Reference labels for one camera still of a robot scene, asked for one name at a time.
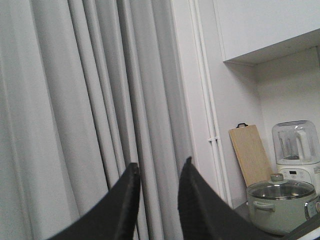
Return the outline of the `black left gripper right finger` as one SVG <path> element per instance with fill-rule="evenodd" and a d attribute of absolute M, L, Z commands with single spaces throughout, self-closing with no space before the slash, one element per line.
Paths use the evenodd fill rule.
<path fill-rule="evenodd" d="M 178 187 L 178 213 L 185 240 L 272 240 L 232 210 L 188 157 Z"/>

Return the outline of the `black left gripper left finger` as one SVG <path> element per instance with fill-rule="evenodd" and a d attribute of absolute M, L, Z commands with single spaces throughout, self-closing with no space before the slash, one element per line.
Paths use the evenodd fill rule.
<path fill-rule="evenodd" d="M 84 216 L 52 240 L 132 240 L 140 203 L 140 170 L 130 163 L 116 184 Z"/>

